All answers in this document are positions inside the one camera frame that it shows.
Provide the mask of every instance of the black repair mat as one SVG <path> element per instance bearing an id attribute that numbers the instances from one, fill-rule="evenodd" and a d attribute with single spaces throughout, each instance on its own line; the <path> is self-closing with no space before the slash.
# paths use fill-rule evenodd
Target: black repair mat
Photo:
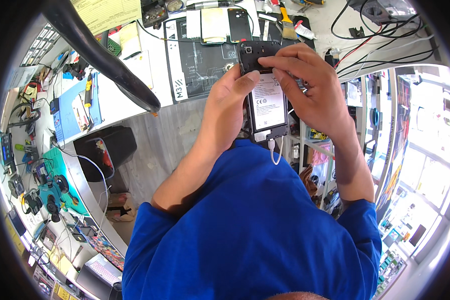
<path id="1" fill-rule="evenodd" d="M 271 13 L 270 15 L 277 17 L 279 20 L 282 18 L 281 14 Z M 307 18 L 297 16 L 294 19 L 295 23 L 298 21 L 297 18 L 303 20 L 303 26 L 310 28 L 310 23 Z M 170 21 L 176 21 L 176 35 L 174 36 L 167 36 L 167 24 Z M 259 19 L 258 24 L 262 35 L 260 38 L 253 37 L 252 39 L 263 40 L 265 21 Z M 227 43 L 223 43 L 221 45 L 203 45 L 200 42 L 200 38 L 187 38 L 186 18 L 165 21 L 163 25 L 165 36 L 169 39 L 177 39 L 179 41 L 179 61 L 177 60 L 178 57 L 169 57 L 169 55 L 171 55 L 170 53 L 174 52 L 171 49 L 171 47 L 174 46 L 172 45 L 173 42 L 165 42 L 170 88 L 172 90 L 174 104 L 182 101 L 201 99 L 204 96 L 207 96 L 214 83 L 223 76 L 227 66 L 230 66 L 229 64 L 238 63 L 237 46 L 230 43 L 230 38 L 227 38 Z M 282 39 L 282 34 L 276 25 L 271 22 L 269 25 L 267 40 L 281 43 L 282 48 L 288 45 L 300 43 L 299 40 Z M 304 38 L 304 40 L 305 43 L 312 49 L 315 47 L 312 40 L 308 40 L 306 38 Z M 183 84 L 181 82 L 181 78 L 174 78 L 174 75 L 172 75 L 171 67 L 176 68 L 176 66 L 173 65 L 175 63 L 179 63 L 181 65 L 183 79 L 185 80 Z M 183 87 L 186 87 L 187 97 L 179 99 L 183 93 L 177 93 L 176 90 Z"/>
<path id="2" fill-rule="evenodd" d="M 163 26 L 164 30 L 167 28 L 167 23 L 165 22 Z M 235 65 L 239 62 L 237 58 L 237 47 L 235 44 L 230 43 L 229 38 L 227 40 L 228 43 L 221 45 L 202 45 L 200 38 L 187 38 L 186 18 L 176 19 L 176 30 L 178 41 L 196 41 L 195 43 L 179 42 L 178 45 L 180 63 L 188 95 L 188 98 L 184 100 L 202 98 L 208 95 L 214 83 L 225 74 L 227 65 Z M 168 73 L 171 74 L 170 61 L 173 61 L 173 59 L 171 60 L 169 57 L 170 51 L 168 51 L 167 44 L 170 43 L 165 44 L 165 49 Z M 177 88 L 173 85 L 176 80 L 171 78 L 170 81 L 172 91 L 174 91 L 174 88 Z M 176 96 L 176 93 L 172 93 L 175 104 L 181 102 L 180 99 L 176 99 Z"/>

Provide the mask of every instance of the laptop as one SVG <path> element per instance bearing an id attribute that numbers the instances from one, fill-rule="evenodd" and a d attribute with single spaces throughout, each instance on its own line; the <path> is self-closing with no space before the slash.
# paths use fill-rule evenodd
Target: laptop
<path id="1" fill-rule="evenodd" d="M 99 299 L 117 299 L 116 295 L 109 297 L 114 293 L 113 284 L 121 281 L 122 272 L 102 254 L 87 261 L 77 277 L 77 283 Z"/>

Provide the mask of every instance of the black trash bin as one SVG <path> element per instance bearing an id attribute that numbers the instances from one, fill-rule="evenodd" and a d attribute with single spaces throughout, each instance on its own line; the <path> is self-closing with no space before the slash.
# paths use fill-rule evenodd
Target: black trash bin
<path id="1" fill-rule="evenodd" d="M 105 152 L 108 154 L 111 165 L 104 163 L 104 151 L 97 146 L 102 141 Z M 120 167 L 137 150 L 135 136 L 130 127 L 115 126 L 102 129 L 98 132 L 82 137 L 74 142 L 78 155 L 92 160 L 102 170 L 105 179 L 112 178 L 115 169 Z M 79 158 L 81 169 L 88 182 L 103 181 L 97 168 L 88 160 Z"/>

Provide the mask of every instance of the man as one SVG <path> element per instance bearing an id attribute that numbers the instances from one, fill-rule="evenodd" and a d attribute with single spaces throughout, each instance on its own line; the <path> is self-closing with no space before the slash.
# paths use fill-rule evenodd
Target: man
<path id="1" fill-rule="evenodd" d="M 273 67 L 297 116 L 333 141 L 346 210 L 336 221 L 312 203 L 285 160 L 274 165 L 268 149 L 234 141 L 244 98 L 259 80 L 257 71 L 240 77 L 234 66 L 212 87 L 195 144 L 138 210 L 124 299 L 374 295 L 381 241 L 372 176 L 336 72 L 305 44 L 258 62 Z M 306 82 L 305 94 L 288 72 Z"/>

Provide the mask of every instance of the smartphone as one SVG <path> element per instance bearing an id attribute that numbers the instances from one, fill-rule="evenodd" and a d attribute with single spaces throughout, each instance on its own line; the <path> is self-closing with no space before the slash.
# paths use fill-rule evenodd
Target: smartphone
<path id="1" fill-rule="evenodd" d="M 243 9 L 229 8 L 228 24 L 230 24 L 230 40 L 232 43 L 251 41 L 249 16 Z"/>
<path id="2" fill-rule="evenodd" d="M 272 41 L 245 41 L 238 45 L 238 63 L 242 76 L 258 70 L 260 81 L 246 97 L 250 137 L 255 143 L 287 135 L 287 97 L 271 68 L 264 68 L 258 58 L 273 56 L 280 44 Z"/>

